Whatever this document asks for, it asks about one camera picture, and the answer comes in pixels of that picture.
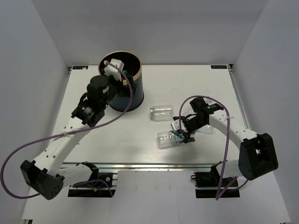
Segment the clear bottle green white label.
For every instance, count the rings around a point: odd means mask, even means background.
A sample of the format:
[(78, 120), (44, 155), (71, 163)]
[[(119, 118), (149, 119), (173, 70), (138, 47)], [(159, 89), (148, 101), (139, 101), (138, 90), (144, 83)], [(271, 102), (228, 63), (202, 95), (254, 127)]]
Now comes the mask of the clear bottle green white label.
[(157, 144), (161, 149), (175, 147), (183, 142), (185, 137), (176, 131), (167, 131), (157, 134)]

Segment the clear jar with silver lid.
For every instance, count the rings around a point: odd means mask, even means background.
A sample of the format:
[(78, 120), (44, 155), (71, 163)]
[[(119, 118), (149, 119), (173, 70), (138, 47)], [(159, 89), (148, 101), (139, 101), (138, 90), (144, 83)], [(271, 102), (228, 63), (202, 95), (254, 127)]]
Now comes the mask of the clear jar with silver lid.
[(171, 121), (173, 117), (173, 106), (158, 105), (149, 109), (150, 118), (153, 121)]

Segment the clear bottle blue label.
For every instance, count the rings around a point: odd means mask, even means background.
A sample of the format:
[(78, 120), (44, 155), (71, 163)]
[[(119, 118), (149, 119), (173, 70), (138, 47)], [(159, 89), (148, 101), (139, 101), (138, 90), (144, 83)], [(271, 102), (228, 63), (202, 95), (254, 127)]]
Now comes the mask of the clear bottle blue label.
[(211, 125), (205, 125), (196, 130), (197, 133), (214, 134), (214, 128)]

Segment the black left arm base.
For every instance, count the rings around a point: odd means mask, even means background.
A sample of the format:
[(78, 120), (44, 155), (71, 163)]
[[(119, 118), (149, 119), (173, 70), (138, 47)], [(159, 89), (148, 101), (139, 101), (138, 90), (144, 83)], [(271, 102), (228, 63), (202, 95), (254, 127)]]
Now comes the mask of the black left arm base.
[(99, 172), (100, 181), (69, 187), (68, 197), (111, 198), (116, 192), (117, 178), (116, 172)]

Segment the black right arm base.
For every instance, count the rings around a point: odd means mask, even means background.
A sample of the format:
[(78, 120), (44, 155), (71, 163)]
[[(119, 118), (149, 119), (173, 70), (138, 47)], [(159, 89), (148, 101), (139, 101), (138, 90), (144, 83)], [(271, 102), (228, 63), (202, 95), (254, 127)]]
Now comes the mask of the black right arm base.
[[(208, 199), (216, 198), (218, 183), (220, 180), (220, 173), (217, 171), (214, 164), (210, 167), (209, 171), (198, 171), (194, 172), (190, 179), (195, 183), (195, 195), (197, 199)], [(234, 183), (223, 193), (221, 198), (239, 198), (239, 190), (237, 188), (238, 181), (235, 180)]]

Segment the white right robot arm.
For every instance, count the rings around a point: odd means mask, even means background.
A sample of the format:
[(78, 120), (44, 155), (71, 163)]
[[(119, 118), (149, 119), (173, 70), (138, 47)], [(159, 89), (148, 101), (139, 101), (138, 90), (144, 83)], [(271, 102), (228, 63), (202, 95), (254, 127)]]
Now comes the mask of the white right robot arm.
[(191, 134), (203, 126), (210, 125), (226, 135), (229, 141), (239, 149), (237, 160), (216, 165), (211, 181), (222, 186), (228, 177), (244, 177), (252, 181), (278, 169), (278, 159), (273, 138), (267, 134), (258, 134), (234, 121), (228, 110), (218, 103), (207, 104), (202, 97), (190, 102), (193, 110), (191, 118), (181, 119), (182, 129)]

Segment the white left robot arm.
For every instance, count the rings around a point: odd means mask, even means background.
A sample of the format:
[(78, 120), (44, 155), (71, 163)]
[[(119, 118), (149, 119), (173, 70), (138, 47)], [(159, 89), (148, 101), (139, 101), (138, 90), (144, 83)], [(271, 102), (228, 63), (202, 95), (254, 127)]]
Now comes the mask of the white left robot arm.
[(98, 168), (89, 162), (82, 162), (74, 167), (61, 168), (70, 152), (104, 117), (105, 109), (117, 97), (127, 92), (129, 102), (133, 101), (132, 77), (125, 76), (127, 86), (122, 80), (112, 76), (94, 76), (87, 85), (74, 111), (71, 113), (63, 132), (32, 161), (25, 160), (21, 164), (21, 172), (25, 182), (42, 195), (51, 200), (68, 186), (94, 186), (99, 180)]

